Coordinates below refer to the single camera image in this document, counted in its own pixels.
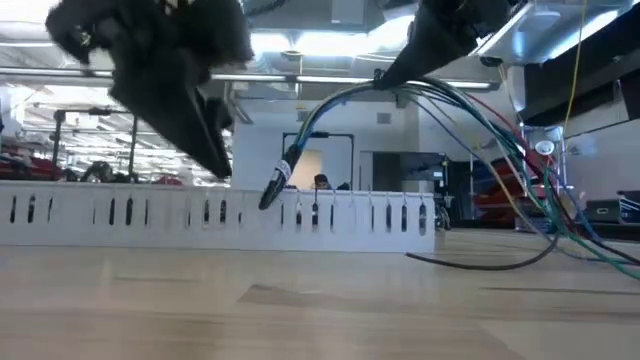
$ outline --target table surface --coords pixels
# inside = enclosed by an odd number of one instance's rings
[[[437,256],[545,245],[454,231]],[[0,247],[0,358],[639,359],[639,285],[560,254]]]

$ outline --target black cable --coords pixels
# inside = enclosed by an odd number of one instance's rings
[[[284,6],[289,0],[274,0],[272,3],[258,6],[255,9],[247,10],[244,15],[246,17],[255,17],[270,13]]]
[[[558,241],[559,240],[560,240],[560,234],[556,234],[556,236],[553,238],[553,241],[551,243],[549,243],[549,246],[547,246],[538,255],[532,257],[531,259],[527,259],[525,261],[521,261],[519,263],[506,264],[506,265],[460,264],[460,263],[454,263],[454,262],[451,262],[451,261],[444,261],[444,260],[438,260],[438,259],[433,259],[433,258],[427,258],[427,257],[420,256],[420,255],[417,255],[417,254],[414,254],[414,253],[406,253],[405,256],[407,256],[407,257],[409,257],[411,259],[414,259],[414,260],[423,261],[423,262],[427,262],[427,263],[430,263],[430,264],[447,266],[447,267],[451,267],[451,268],[455,268],[455,269],[476,270],[476,271],[506,271],[506,270],[515,270],[515,269],[523,268],[525,266],[529,266],[531,264],[537,263],[538,261],[542,260],[547,255],[549,255],[556,248],[556,246],[558,245]]]

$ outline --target cable bundle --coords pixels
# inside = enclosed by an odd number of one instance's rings
[[[317,121],[330,109],[335,107],[338,104],[344,103],[348,101],[350,97],[353,95],[375,90],[377,88],[376,81],[371,81],[367,83],[353,85],[344,90],[341,90],[328,98],[326,98],[321,104],[319,104],[311,113],[309,113],[307,119],[302,124],[300,132],[298,133],[296,139],[294,140],[293,145],[289,148],[289,150],[285,153],[283,158],[280,160],[278,165],[276,166],[276,171],[272,180],[269,183],[269,186],[265,190],[263,197],[261,199],[260,208],[266,209],[269,205],[275,200],[278,194],[284,188],[284,185],[288,181],[289,176],[295,167],[295,164],[300,157],[309,137],[313,132],[313,128]],[[407,254],[407,256],[426,261],[438,265],[468,269],[468,270],[485,270],[485,271],[499,271],[499,270],[510,270],[521,268],[530,264],[533,264],[549,253],[551,253],[554,249],[558,249],[559,251],[581,260],[586,261],[595,261],[595,262],[604,262],[610,264],[615,267],[618,271],[634,278],[640,280],[640,274],[630,271],[625,267],[625,265],[640,265],[640,260],[632,257],[631,255],[625,254],[621,251],[613,249],[608,245],[604,244],[602,239],[595,233],[593,228],[589,225],[586,217],[579,210],[579,206],[576,200],[573,198],[571,193],[564,184],[563,180],[559,176],[558,173],[555,172],[554,169],[550,167],[550,161],[535,153],[533,150],[530,150],[525,142],[525,140],[517,135],[516,129],[513,128],[509,122],[504,119],[500,114],[495,112],[486,104],[482,103],[480,100],[475,99],[471,95],[467,95],[455,87],[449,85],[448,83],[431,78],[424,77],[422,79],[418,79],[415,81],[409,81],[406,84],[403,84],[397,88],[389,90],[395,95],[405,98],[406,100],[416,104],[423,111],[428,113],[456,142],[458,142],[462,147],[464,147],[469,153],[471,153],[475,158],[482,161],[487,168],[491,171],[493,176],[498,181],[500,187],[505,192],[509,203],[513,207],[514,211],[520,216],[523,221],[535,231],[538,235],[545,238],[549,245],[538,255],[534,256],[531,259],[515,263],[515,264],[507,264],[507,265],[469,265],[469,264],[459,264],[453,263],[443,260],[426,258],[423,256],[419,256],[416,254]],[[487,131],[489,131],[497,140],[498,147],[502,152],[504,159],[507,161],[509,167],[514,173],[514,176],[520,179],[520,184],[523,189],[526,190],[526,193],[529,194],[533,203],[544,213],[544,215],[549,218],[555,228],[557,229],[557,234],[554,239],[551,239],[547,234],[541,232],[536,226],[534,226],[531,222],[531,219],[519,208],[516,204],[515,200],[509,194],[504,182],[500,178],[498,172],[493,167],[490,161],[486,160],[483,156],[477,154],[472,150],[472,148],[467,145],[465,141],[463,141],[456,133],[450,130],[447,126],[444,125],[442,120],[436,114],[434,114],[431,110],[425,107],[418,99],[425,99],[427,102],[431,103],[434,108],[436,108],[443,116],[447,117],[454,124],[455,120],[452,119],[446,111],[442,108],[441,105],[453,106],[455,108],[462,109],[477,120]],[[487,108],[491,112],[493,112],[498,118],[500,118],[505,124],[511,127],[510,130],[507,130],[503,127],[497,126],[496,124],[489,121],[473,104],[472,101],[478,102],[481,106]],[[537,192],[534,190],[533,181],[530,174],[534,174],[537,179],[542,180],[542,185],[545,189],[545,198],[541,199],[538,197]],[[565,205],[561,201],[560,193],[554,189],[553,183],[559,184],[563,189],[566,196],[570,199],[572,205],[578,211],[578,218],[580,222],[585,226],[587,232],[589,233],[588,239],[585,239],[577,232],[577,226],[574,222],[572,216],[569,214],[569,211],[566,209]],[[564,249],[558,247],[558,242],[561,237],[567,237],[586,249],[588,252],[593,254],[595,257],[592,258],[584,258],[582,256],[570,253]],[[607,251],[609,253],[617,255],[617,257],[610,257],[606,253],[601,250]]]

